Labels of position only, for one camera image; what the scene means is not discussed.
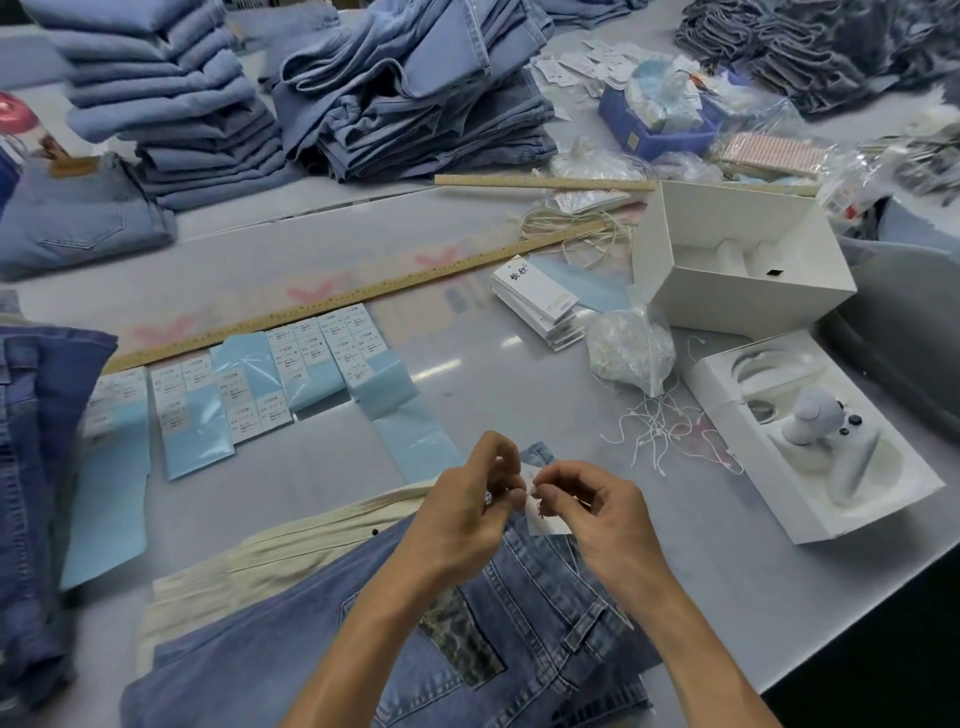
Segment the person's right hand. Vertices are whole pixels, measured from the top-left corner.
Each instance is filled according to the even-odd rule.
[[[540,512],[564,520],[587,566],[635,618],[676,583],[634,483],[590,463],[562,460],[541,470],[534,485]]]

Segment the person's left hand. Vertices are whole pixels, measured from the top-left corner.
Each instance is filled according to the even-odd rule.
[[[492,501],[485,505],[486,494]],[[500,546],[503,529],[526,503],[516,445],[499,432],[480,437],[467,464],[443,471],[396,547],[408,575],[439,594],[476,576]]]

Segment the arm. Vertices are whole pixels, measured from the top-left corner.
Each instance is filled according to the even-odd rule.
[[[462,468],[441,473],[397,545],[367,583],[282,728],[373,721],[394,662],[430,603],[491,560],[526,489],[516,445],[486,432]],[[490,505],[484,505],[487,492]]]
[[[564,519],[587,565],[657,647],[691,728],[780,726],[670,571],[634,483],[580,462],[547,466],[534,482],[543,515]]]

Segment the brown leather label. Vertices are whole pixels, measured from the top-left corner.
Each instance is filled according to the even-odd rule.
[[[83,177],[92,175],[100,166],[99,157],[67,157],[54,159],[47,167],[47,173],[55,178]]]

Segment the red and white striped item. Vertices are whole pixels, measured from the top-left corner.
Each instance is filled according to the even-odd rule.
[[[721,150],[719,161],[788,175],[816,177],[827,158],[827,150],[808,139],[788,139],[765,133],[734,134]]]

